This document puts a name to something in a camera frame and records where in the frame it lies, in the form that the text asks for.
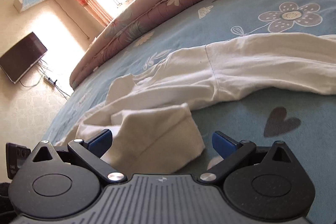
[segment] bed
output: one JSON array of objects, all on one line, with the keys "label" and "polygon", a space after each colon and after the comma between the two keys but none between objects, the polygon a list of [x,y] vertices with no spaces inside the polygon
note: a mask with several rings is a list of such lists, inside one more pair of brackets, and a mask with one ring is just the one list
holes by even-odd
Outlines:
[{"label": "bed", "polygon": [[[294,7],[311,11],[308,21],[280,29],[268,15]],[[126,74],[139,74],[170,52],[235,37],[268,32],[336,34],[336,0],[203,0],[178,13],[133,41],[86,77],[57,114],[43,139],[62,139],[90,108],[105,100],[111,82]],[[268,88],[240,101],[219,103],[193,111],[206,145],[205,151],[178,173],[199,175],[217,157],[211,144],[220,130],[236,140],[260,146],[283,140],[301,162],[316,188],[308,218],[313,223],[334,223],[336,212],[336,96]],[[276,121],[283,126],[272,128]]]}]

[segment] white cloth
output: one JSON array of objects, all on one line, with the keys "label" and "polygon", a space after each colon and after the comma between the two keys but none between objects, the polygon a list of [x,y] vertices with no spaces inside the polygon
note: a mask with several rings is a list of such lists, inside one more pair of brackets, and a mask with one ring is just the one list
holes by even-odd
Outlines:
[{"label": "white cloth", "polygon": [[336,93],[336,35],[255,34],[183,48],[140,75],[113,81],[63,142],[111,129],[102,157],[117,170],[171,173],[204,149],[190,110],[266,87]]}]

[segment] wall-mounted tv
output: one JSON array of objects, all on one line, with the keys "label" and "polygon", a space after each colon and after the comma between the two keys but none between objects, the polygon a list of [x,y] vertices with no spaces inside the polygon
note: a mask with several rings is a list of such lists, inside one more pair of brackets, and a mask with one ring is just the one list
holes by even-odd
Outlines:
[{"label": "wall-mounted tv", "polygon": [[47,48],[31,32],[0,57],[0,67],[16,84],[47,52]]}]

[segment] cable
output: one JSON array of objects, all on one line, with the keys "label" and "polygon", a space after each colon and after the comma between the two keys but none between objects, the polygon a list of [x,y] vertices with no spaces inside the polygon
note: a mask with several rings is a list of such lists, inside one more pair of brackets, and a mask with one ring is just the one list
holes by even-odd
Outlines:
[{"label": "cable", "polygon": [[32,87],[37,86],[41,82],[42,78],[43,78],[43,75],[41,75],[39,81],[36,84],[34,84],[34,85],[24,85],[24,84],[22,84],[21,80],[20,80],[20,84],[23,85],[25,88],[32,88]]},{"label": "cable", "polygon": [[9,214],[16,214],[16,212],[15,211],[8,211],[8,212],[1,213],[0,216],[5,216],[5,215],[9,215]]},{"label": "cable", "polygon": [[58,4],[58,6],[59,6],[59,7],[60,7],[60,8],[67,14],[67,16],[71,18],[71,20],[77,25],[77,27],[80,28],[80,30],[83,32],[83,34],[86,35],[87,39],[90,40],[90,37],[89,37],[89,36],[82,30],[82,28],[76,23],[76,21],[74,21],[74,20],[72,19],[72,17],[69,16],[69,14],[62,8],[61,4],[59,4],[56,0],[54,0],[54,1],[55,1],[55,2]]},{"label": "cable", "polygon": [[56,73],[52,69],[49,69],[47,66],[45,66],[43,64],[38,64],[38,65],[41,66],[42,68],[46,69],[46,70],[49,70],[50,72]]},{"label": "cable", "polygon": [[[48,77],[48,76],[46,75],[46,73],[45,73],[44,69],[42,68],[42,66],[41,66],[40,64],[37,64],[37,65],[41,68],[41,70],[40,70],[39,68],[37,68],[37,69],[38,69],[41,73],[43,73],[45,77],[47,77],[48,79],[50,79],[50,77]],[[59,87],[58,85],[56,85],[56,82],[57,82],[57,80],[56,80],[55,82],[53,82],[54,87],[57,88],[57,90],[63,95],[63,97],[64,97],[66,100],[68,100],[68,99],[65,97],[65,95],[67,95],[67,96],[69,96],[69,97],[70,97],[70,95],[69,95],[68,93],[64,92],[63,90],[61,90],[60,87]]]},{"label": "cable", "polygon": [[70,97],[70,95],[69,95],[68,93],[64,92],[63,90],[61,90],[61,88],[60,88],[58,85],[55,84],[55,87],[56,87],[57,89],[59,89],[61,92],[63,92],[65,95],[67,95],[67,96]]},{"label": "cable", "polygon": [[40,61],[43,61],[44,63],[46,63],[46,65],[48,64],[47,62],[45,62],[43,59],[40,59]]},{"label": "cable", "polygon": [[58,86],[55,85],[55,88],[57,88],[57,90],[63,95],[64,99],[68,100],[65,95],[63,94],[63,92],[58,88]]}]

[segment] metal screw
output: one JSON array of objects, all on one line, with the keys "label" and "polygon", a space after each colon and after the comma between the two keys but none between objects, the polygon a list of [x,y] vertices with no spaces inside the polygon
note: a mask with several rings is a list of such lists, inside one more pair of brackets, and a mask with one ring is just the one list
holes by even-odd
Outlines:
[{"label": "metal screw", "polygon": [[199,178],[203,181],[214,181],[217,177],[213,173],[203,173]]},{"label": "metal screw", "polygon": [[120,181],[123,180],[124,177],[125,175],[119,172],[113,172],[107,175],[107,178],[112,181]]}]

